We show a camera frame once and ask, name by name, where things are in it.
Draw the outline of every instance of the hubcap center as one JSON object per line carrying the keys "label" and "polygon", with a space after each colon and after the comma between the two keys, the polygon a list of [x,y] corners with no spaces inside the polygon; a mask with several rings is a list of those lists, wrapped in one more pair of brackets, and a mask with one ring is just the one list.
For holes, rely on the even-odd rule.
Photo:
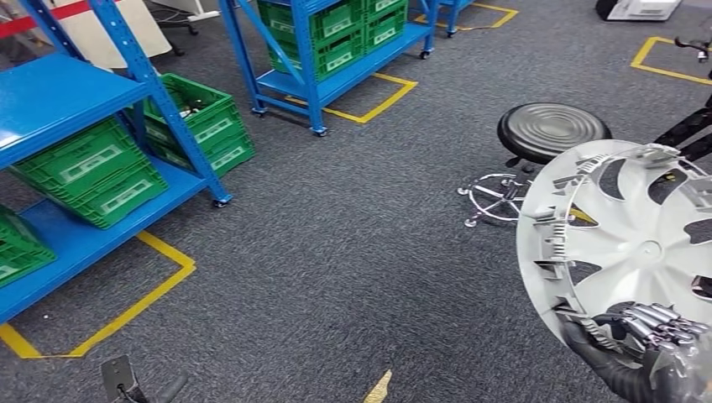
{"label": "hubcap center", "polygon": [[636,257],[648,262],[659,260],[662,257],[662,246],[658,241],[645,241],[638,246]]}

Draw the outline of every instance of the stool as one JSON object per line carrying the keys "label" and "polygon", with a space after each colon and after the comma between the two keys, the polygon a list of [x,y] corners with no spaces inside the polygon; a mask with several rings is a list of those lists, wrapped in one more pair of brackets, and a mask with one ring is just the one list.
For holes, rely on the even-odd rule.
{"label": "stool", "polygon": [[[475,213],[465,220],[465,226],[474,227],[484,217],[514,222],[519,218],[516,203],[524,201],[531,185],[528,179],[534,172],[533,164],[545,165],[562,152],[589,141],[611,139],[610,130],[591,113],[561,103],[527,103],[505,113],[497,125],[497,137],[514,158],[505,165],[512,168],[526,161],[516,175],[489,174],[461,187],[458,193],[468,196]],[[491,203],[484,205],[484,199]],[[506,207],[505,213],[495,213],[497,207]]]}

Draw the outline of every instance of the blue metal shelf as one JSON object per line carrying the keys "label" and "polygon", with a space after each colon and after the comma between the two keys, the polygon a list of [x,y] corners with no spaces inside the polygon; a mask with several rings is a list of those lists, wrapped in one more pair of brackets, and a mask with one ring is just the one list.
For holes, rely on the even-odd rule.
{"label": "blue metal shelf", "polygon": [[[423,39],[421,58],[425,59],[433,49],[432,37],[435,32],[438,0],[421,0],[423,7],[427,10],[427,24],[407,23],[401,38],[374,50],[371,54],[356,60],[342,71],[320,82],[317,80],[314,66],[314,49],[312,48],[310,37],[309,15],[337,3],[339,0],[260,0],[291,7],[297,50],[299,61],[301,62],[300,70],[294,67],[274,36],[272,36],[270,30],[264,26],[259,15],[247,1],[218,0],[221,15],[225,20],[225,27],[228,31],[228,37],[233,43],[238,66],[242,69],[242,77],[252,100],[253,112],[263,114],[267,112],[266,104],[270,104],[294,113],[305,114],[311,122],[311,130],[319,136],[323,136],[327,131],[322,121],[322,107],[325,107],[350,88],[365,80],[371,73],[393,60],[397,55],[408,50],[418,40]],[[248,20],[264,38],[267,45],[284,63],[289,71],[288,73],[269,71],[260,77],[254,74],[254,69],[249,60],[247,45],[235,14],[236,6],[239,6],[239,9],[247,15]],[[306,101],[306,106],[298,107],[285,102],[281,98],[265,94],[263,90],[274,90],[299,97]]]}
{"label": "blue metal shelf", "polygon": [[[43,0],[20,0],[59,53],[0,73],[0,169],[112,114],[143,143],[143,104],[150,97],[197,174],[152,158],[169,189],[109,229],[95,228],[51,201],[42,201],[24,212],[23,216],[58,259],[0,288],[0,323],[46,296],[200,190],[209,188],[221,205],[231,199],[116,4],[87,1],[126,60],[128,78],[83,61]],[[121,112],[131,104],[133,121]]]}
{"label": "blue metal shelf", "polygon": [[[403,53],[403,50],[410,48],[418,40],[430,34],[430,32],[430,28],[426,25],[406,23],[403,35],[400,38],[378,48],[374,52],[364,56],[359,62],[319,82],[317,84],[317,95],[320,105],[323,107],[334,101],[346,91],[366,79],[366,77],[370,76],[374,71],[377,71],[389,61]],[[257,83],[270,90],[300,99],[306,100],[307,97],[305,88],[299,85],[299,82],[297,82],[294,76],[286,73],[280,73],[274,70],[269,71],[258,77]]]}
{"label": "blue metal shelf", "polygon": [[207,186],[205,180],[151,158],[169,188],[109,229],[99,229],[43,200],[22,213],[57,260],[0,288],[0,323],[11,319]]}
{"label": "blue metal shelf", "polygon": [[474,0],[440,0],[441,6],[457,6],[455,9],[458,10],[458,12],[462,11],[463,8],[466,8],[472,3],[474,3]]}
{"label": "blue metal shelf", "polygon": [[149,95],[148,87],[53,54],[0,73],[0,169]]}

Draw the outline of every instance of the shelf caster wheel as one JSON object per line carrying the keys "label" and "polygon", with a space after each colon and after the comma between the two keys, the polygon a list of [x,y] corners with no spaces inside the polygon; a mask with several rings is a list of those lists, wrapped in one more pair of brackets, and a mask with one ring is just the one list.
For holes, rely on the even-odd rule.
{"label": "shelf caster wheel", "polygon": [[251,110],[250,112],[251,112],[254,116],[256,116],[256,117],[258,117],[258,118],[261,119],[261,118],[264,118],[264,114],[267,113],[267,109],[255,109],[255,108],[252,108],[252,110]]}
{"label": "shelf caster wheel", "polygon": [[322,130],[320,130],[318,132],[314,129],[311,130],[311,132],[314,133],[314,135],[317,137],[326,137],[327,131],[328,131],[327,128],[322,128]]}

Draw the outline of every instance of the crate label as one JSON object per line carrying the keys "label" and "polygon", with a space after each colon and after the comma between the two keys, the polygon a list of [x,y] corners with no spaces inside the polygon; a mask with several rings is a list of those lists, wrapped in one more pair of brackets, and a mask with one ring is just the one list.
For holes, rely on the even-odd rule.
{"label": "crate label", "polygon": [[123,150],[117,147],[116,144],[112,144],[106,147],[105,149],[99,151],[98,153],[92,155],[91,157],[77,164],[74,164],[66,170],[61,171],[60,175],[62,179],[65,180],[65,183],[76,181],[77,179],[87,174],[90,170],[93,170],[94,168],[109,161],[111,158],[121,154],[122,152]]}
{"label": "crate label", "polygon": [[283,23],[281,21],[277,21],[275,19],[270,20],[270,27],[274,28],[278,31],[294,34],[294,25],[285,24],[285,23]]}
{"label": "crate label", "polygon": [[224,118],[220,122],[213,124],[211,127],[206,128],[200,133],[196,134],[196,140],[200,144],[203,141],[211,138],[215,134],[220,133],[224,128],[228,128],[233,124],[233,121],[229,118]]}
{"label": "crate label", "polygon": [[210,164],[210,167],[212,170],[217,170],[221,166],[227,164],[228,162],[238,158],[242,153],[244,153],[245,149],[240,146],[237,147],[236,149],[230,151],[229,153],[225,154],[223,157],[221,157],[219,160],[213,162]]}
{"label": "crate label", "polygon": [[385,31],[383,34],[380,34],[374,38],[374,44],[379,44],[383,42],[384,40],[390,38],[391,36],[395,35],[395,28],[391,28],[387,31]]}
{"label": "crate label", "polygon": [[136,182],[136,184],[131,186],[131,188],[114,197],[110,201],[107,201],[106,203],[102,204],[102,211],[104,212],[104,214],[108,214],[116,210],[117,208],[131,201],[131,199],[133,199],[134,197],[140,195],[142,191],[145,191],[152,185],[153,183],[147,181],[146,179],[142,179],[141,181]]}
{"label": "crate label", "polygon": [[380,11],[380,10],[390,6],[391,4],[398,3],[399,1],[400,0],[381,0],[380,2],[376,3],[376,11]]}
{"label": "crate label", "polygon": [[20,269],[15,269],[14,267],[10,267],[7,265],[2,265],[0,266],[0,279],[4,279],[5,277],[13,275],[19,271]]}
{"label": "crate label", "polygon": [[294,66],[295,69],[301,70],[301,60],[290,59],[290,62]]}
{"label": "crate label", "polygon": [[331,36],[338,31],[341,31],[343,29],[346,29],[353,25],[351,22],[351,17],[346,17],[342,19],[341,21],[335,23],[334,25],[329,25],[328,27],[324,27],[324,37],[326,38],[327,36]]}
{"label": "crate label", "polygon": [[153,137],[156,137],[157,139],[163,140],[168,143],[172,143],[172,141],[168,138],[165,133],[158,131],[155,128],[152,128],[150,126],[146,127],[146,133],[150,134]]}
{"label": "crate label", "polygon": [[175,155],[175,154],[173,154],[173,153],[166,152],[166,153],[165,153],[165,158],[166,158],[168,161],[170,161],[170,162],[172,162],[172,163],[174,163],[174,164],[178,164],[178,165],[182,166],[183,168],[188,168],[188,169],[191,168],[191,165],[190,165],[190,164],[188,164],[188,163],[187,163],[185,160],[183,160],[181,157],[179,157],[178,155]]}
{"label": "crate label", "polygon": [[333,69],[339,67],[340,65],[346,63],[347,61],[353,59],[353,56],[351,55],[351,52],[348,52],[347,54],[344,54],[343,56],[339,57],[336,60],[332,60],[327,63],[327,71],[332,71]]}

